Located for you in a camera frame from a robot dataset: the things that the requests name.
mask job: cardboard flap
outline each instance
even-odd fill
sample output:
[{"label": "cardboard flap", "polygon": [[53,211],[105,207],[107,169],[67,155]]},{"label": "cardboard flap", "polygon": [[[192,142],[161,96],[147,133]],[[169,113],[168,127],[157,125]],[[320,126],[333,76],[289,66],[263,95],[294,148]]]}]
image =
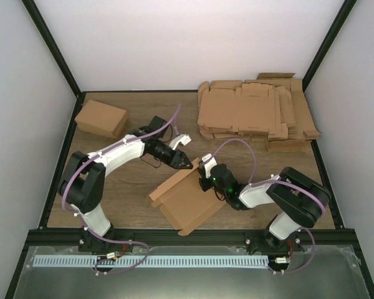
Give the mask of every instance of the cardboard flap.
[{"label": "cardboard flap", "polygon": [[303,92],[302,79],[291,80],[291,92],[293,92],[293,91]]},{"label": "cardboard flap", "polygon": [[198,88],[198,109],[201,106],[202,94],[203,94],[204,90],[206,90],[206,89],[208,89],[208,92],[209,92],[209,82],[208,81],[202,82],[201,85]]},{"label": "cardboard flap", "polygon": [[269,78],[293,78],[295,73],[259,73],[257,79],[269,79]]},{"label": "cardboard flap", "polygon": [[291,94],[294,106],[295,119],[297,122],[297,134],[290,136],[291,139],[311,140],[320,137],[320,133],[314,126],[312,114],[302,91],[302,80],[291,81]]},{"label": "cardboard flap", "polygon": [[235,90],[237,87],[241,87],[242,80],[213,80],[211,82],[211,89],[232,89]]},{"label": "cardboard flap", "polygon": [[198,125],[228,131],[233,125],[234,90],[212,89],[203,92]]},{"label": "cardboard flap", "polygon": [[269,84],[275,87],[284,86],[287,90],[290,90],[290,82],[291,79],[254,79],[254,80],[245,80],[245,83],[261,83],[261,84]]},{"label": "cardboard flap", "polygon": [[211,140],[214,138],[213,133],[210,133],[206,128],[203,126],[198,126],[198,131],[201,134],[201,136],[205,139]]},{"label": "cardboard flap", "polygon": [[288,128],[296,126],[294,106],[290,92],[284,86],[276,87],[280,95],[281,122],[286,123]]},{"label": "cardboard flap", "polygon": [[182,179],[187,177],[190,173],[192,173],[195,169],[198,168],[198,163],[200,161],[200,158],[196,158],[194,161],[192,161],[193,168],[192,169],[182,169],[179,170],[177,173],[172,175],[170,178],[168,178],[165,182],[163,182],[161,185],[159,185],[154,191],[149,193],[148,198],[153,201],[153,206],[158,206],[158,202],[154,204],[154,202],[164,193],[166,193],[171,187],[178,184]]}]

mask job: wooden table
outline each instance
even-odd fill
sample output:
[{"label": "wooden table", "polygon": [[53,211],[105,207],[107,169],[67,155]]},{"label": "wooden table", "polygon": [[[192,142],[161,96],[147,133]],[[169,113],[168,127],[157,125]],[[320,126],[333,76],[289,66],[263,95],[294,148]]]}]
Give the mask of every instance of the wooden table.
[{"label": "wooden table", "polygon": [[[181,104],[177,117],[178,129],[190,135],[192,142],[183,148],[190,160],[207,153],[213,153],[222,141],[208,141],[198,133],[198,99],[195,92],[98,92],[86,94],[85,102],[96,100],[129,112],[129,120],[123,135],[132,128],[149,124],[154,115],[168,120]],[[76,129],[69,153],[89,153],[100,150],[114,140],[93,135]],[[292,166],[321,183],[319,171],[312,152],[270,153],[263,141],[249,142],[256,153],[257,171],[254,182],[270,178],[284,167]],[[151,157],[144,157],[150,163],[157,163]],[[239,181],[247,181],[252,173],[252,156],[242,143],[229,143],[217,155],[219,163],[225,163]],[[115,170],[105,180],[102,208],[115,227],[121,228],[171,228],[162,213],[146,203],[147,195],[176,170],[161,166],[153,168],[140,159],[133,160]],[[64,212],[57,195],[49,218],[48,227],[80,227],[81,222],[71,213]],[[235,211],[224,206],[209,218],[203,229],[263,229],[271,219],[280,213],[275,204],[262,205],[249,211]],[[333,229],[329,208],[321,218],[317,229]]]}]

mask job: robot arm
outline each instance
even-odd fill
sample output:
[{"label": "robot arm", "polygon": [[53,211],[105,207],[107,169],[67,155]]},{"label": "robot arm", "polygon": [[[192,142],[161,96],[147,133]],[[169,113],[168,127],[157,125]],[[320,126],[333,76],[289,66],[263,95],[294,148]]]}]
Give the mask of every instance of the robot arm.
[{"label": "robot arm", "polygon": [[128,140],[154,132],[165,123],[165,120],[155,116],[148,126],[129,132],[122,138],[123,144],[109,152],[106,150],[113,145],[89,154],[77,151],[70,157],[58,187],[58,193],[61,196],[64,195],[68,182],[80,166],[90,158],[98,156],[86,167],[85,171],[82,171],[82,174],[87,175],[86,178],[83,179],[80,176],[76,178],[66,199],[67,203],[75,209],[77,214],[80,214],[87,226],[96,234],[104,236],[111,228],[111,223],[105,217],[100,201],[104,180],[112,171],[145,154],[150,154],[175,169],[191,169],[193,167],[187,155],[176,149],[180,143],[187,145],[191,141],[188,135],[177,136],[169,146],[160,140],[165,135],[166,129],[151,137],[128,142]]},{"label": "robot arm", "polygon": [[273,202],[283,210],[283,213],[276,216],[265,230],[264,240],[272,248],[282,244],[297,229],[313,227],[322,215],[322,209],[311,198],[288,186],[277,184],[278,181],[292,183],[308,191],[324,207],[331,198],[327,189],[294,168],[286,167],[280,174],[263,183],[245,185],[239,184],[226,165],[217,164],[210,154],[204,156],[202,161],[199,168],[201,175],[199,183],[203,191],[214,189],[237,210],[248,210]]}]

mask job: flattened cardboard box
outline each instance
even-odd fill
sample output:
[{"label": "flattened cardboard box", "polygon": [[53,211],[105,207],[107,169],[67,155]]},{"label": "flattened cardboard box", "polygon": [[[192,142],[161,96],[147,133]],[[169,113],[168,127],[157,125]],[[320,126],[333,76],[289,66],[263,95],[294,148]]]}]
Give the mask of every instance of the flattened cardboard box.
[{"label": "flattened cardboard box", "polygon": [[296,126],[289,130],[288,139],[314,140],[320,138],[302,90],[302,79],[293,79],[293,73],[260,73],[255,80],[245,83],[265,83],[276,87],[284,86],[290,91]]},{"label": "flattened cardboard box", "polygon": [[179,170],[148,195],[148,202],[159,207],[179,235],[190,234],[226,204],[211,190],[201,190],[198,163],[199,158],[192,169]]},{"label": "flattened cardboard box", "polygon": [[80,130],[115,139],[119,138],[127,119],[126,110],[93,100],[75,117]]},{"label": "flattened cardboard box", "polygon": [[198,125],[212,133],[274,134],[274,94],[272,86],[261,84],[199,90]]}]

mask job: corrugated cardboard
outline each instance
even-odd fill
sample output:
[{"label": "corrugated cardboard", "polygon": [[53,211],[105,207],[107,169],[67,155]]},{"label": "corrugated cardboard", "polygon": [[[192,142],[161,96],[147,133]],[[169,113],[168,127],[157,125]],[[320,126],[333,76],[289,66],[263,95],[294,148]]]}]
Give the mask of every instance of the corrugated cardboard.
[{"label": "corrugated cardboard", "polygon": [[312,149],[310,141],[307,140],[268,141],[266,146],[268,151],[275,152],[301,151],[307,153]]},{"label": "corrugated cardboard", "polygon": [[202,91],[198,125],[212,133],[274,134],[275,90],[261,84]]},{"label": "corrugated cardboard", "polygon": [[294,106],[292,104],[291,93],[285,86],[276,87],[280,95],[281,122],[285,123],[288,129],[296,129]]},{"label": "corrugated cardboard", "polygon": [[213,80],[211,82],[211,89],[233,89],[242,86],[242,80]]},{"label": "corrugated cardboard", "polygon": [[226,203],[212,190],[203,192],[199,186],[199,159],[193,169],[183,169],[167,179],[148,195],[153,207],[159,207],[179,235],[188,235]]},{"label": "corrugated cardboard", "polygon": [[260,73],[257,79],[246,80],[245,82],[265,83],[276,87],[284,86],[287,91],[287,96],[289,97],[288,92],[291,94],[295,116],[295,126],[293,123],[289,123],[288,139],[314,140],[320,137],[320,133],[314,126],[312,115],[307,106],[306,98],[302,90],[302,79],[293,79],[294,75],[293,73]]},{"label": "corrugated cardboard", "polygon": [[297,133],[288,137],[296,140],[313,140],[319,138],[320,133],[314,126],[312,115],[310,114],[304,92],[302,91],[302,79],[291,80],[291,95],[297,122]]},{"label": "corrugated cardboard", "polygon": [[117,139],[127,118],[126,110],[90,100],[75,117],[75,121],[82,131]]}]

